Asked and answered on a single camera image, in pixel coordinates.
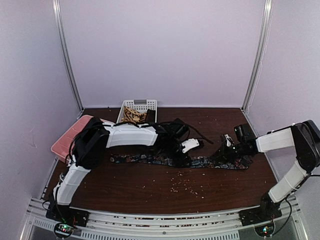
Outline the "navy floral patterned tie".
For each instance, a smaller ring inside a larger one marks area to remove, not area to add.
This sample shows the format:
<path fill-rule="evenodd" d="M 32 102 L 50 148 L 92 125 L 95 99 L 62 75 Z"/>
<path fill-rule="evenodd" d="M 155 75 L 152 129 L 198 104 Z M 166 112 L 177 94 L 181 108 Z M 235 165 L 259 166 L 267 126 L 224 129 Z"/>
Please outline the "navy floral patterned tie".
<path fill-rule="evenodd" d="M 112 154 L 110 156 L 110 161 L 116 164 L 141 163 L 164 165 L 175 168 L 207 168 L 227 170 L 246 170 L 253 163 L 253 160 L 250 156 L 244 156 L 227 162 L 224 162 L 222 160 L 209 159 L 209 157 L 205 156 L 190 156 L 186 163 L 178 165 L 173 159 L 167 156 L 152 154 Z"/>

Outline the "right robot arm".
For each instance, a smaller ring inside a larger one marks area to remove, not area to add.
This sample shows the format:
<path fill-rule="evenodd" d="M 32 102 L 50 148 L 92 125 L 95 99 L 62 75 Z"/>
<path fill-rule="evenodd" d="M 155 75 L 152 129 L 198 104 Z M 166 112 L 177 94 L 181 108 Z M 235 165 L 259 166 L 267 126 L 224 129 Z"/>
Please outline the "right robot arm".
<path fill-rule="evenodd" d="M 313 120 L 291 124 L 255 136 L 249 124 L 234 127 L 238 143 L 228 134 L 221 136 L 221 146 L 210 159 L 222 163 L 243 160 L 257 154 L 266 154 L 277 160 L 291 160 L 292 167 L 260 199 L 256 210 L 259 220 L 268 220 L 280 203 L 296 192 L 320 165 L 320 130 Z"/>

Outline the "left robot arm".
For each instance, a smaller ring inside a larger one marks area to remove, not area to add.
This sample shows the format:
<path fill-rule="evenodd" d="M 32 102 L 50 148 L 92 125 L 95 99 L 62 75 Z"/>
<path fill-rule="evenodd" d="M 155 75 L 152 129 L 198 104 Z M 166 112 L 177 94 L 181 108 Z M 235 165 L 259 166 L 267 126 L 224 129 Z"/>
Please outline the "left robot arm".
<path fill-rule="evenodd" d="M 98 117 L 85 116 L 70 127 L 51 147 L 67 165 L 50 194 L 49 208 L 61 222 L 72 218 L 68 207 L 85 176 L 103 161 L 106 149 L 117 146 L 147 146 L 164 153 L 179 165 L 186 163 L 188 151 L 198 147 L 199 141 L 181 141 L 188 131 L 184 122 L 169 123 L 113 123 Z"/>

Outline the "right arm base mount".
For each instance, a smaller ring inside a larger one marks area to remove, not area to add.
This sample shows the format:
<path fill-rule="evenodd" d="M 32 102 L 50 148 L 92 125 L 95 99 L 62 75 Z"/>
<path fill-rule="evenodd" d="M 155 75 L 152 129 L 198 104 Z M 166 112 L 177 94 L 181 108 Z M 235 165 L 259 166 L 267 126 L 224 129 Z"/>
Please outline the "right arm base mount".
<path fill-rule="evenodd" d="M 238 214 L 243 227 L 268 222 L 282 216 L 279 208 L 268 211 L 263 210 L 261 206 L 241 210 Z"/>

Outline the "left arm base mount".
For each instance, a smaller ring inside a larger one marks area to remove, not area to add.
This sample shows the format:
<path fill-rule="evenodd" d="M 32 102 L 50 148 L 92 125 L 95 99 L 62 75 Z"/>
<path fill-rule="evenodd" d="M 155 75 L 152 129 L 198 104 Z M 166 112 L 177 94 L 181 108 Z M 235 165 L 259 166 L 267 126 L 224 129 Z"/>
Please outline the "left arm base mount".
<path fill-rule="evenodd" d="M 90 213 L 85 210 L 70 208 L 66 205 L 49 205 L 46 218 L 66 223 L 72 227 L 86 227 Z"/>

